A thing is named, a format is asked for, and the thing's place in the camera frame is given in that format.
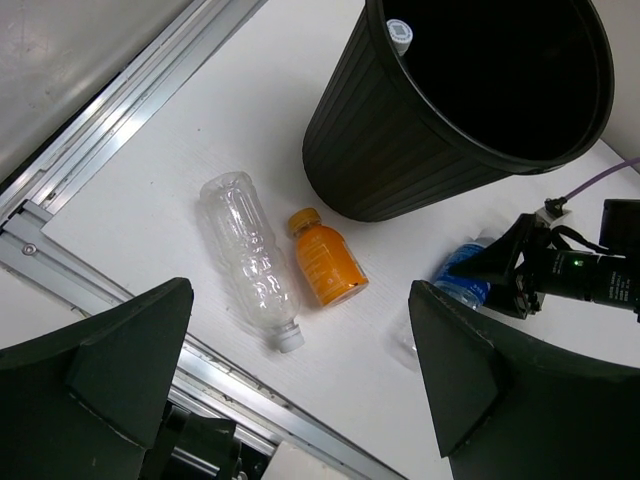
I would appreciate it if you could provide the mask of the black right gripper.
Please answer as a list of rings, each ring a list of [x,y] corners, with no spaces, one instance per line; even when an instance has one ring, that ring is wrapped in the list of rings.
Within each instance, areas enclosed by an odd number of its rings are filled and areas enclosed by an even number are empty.
[[[456,277],[491,284],[485,306],[524,319],[553,295],[639,313],[639,202],[607,199],[599,242],[576,230],[544,225],[534,214],[483,251],[449,268]]]

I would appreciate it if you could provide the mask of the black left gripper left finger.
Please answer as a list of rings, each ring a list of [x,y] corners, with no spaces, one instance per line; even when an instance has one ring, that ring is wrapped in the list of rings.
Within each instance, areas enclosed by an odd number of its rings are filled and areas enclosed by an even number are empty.
[[[1,352],[4,479],[135,479],[162,420],[194,293],[174,278]]]

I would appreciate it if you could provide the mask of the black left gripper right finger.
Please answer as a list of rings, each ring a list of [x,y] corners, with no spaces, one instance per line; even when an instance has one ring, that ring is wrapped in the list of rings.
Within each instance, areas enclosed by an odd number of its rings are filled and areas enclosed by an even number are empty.
[[[440,455],[457,479],[635,479],[639,372],[554,346],[422,280],[408,300]]]

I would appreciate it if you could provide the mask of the clear plastic bottle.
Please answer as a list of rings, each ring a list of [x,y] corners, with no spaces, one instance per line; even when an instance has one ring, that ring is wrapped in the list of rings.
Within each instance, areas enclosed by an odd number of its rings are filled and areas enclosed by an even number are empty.
[[[281,353],[303,346],[295,279],[250,176],[236,171],[208,181],[200,205],[246,318]]]

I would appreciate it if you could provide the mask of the grapefruit label clear bottle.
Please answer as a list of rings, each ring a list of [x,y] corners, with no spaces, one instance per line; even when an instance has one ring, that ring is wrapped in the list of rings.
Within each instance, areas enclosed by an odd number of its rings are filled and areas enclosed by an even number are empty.
[[[386,26],[396,52],[399,56],[404,56],[414,37],[411,27],[400,19],[389,19]]]

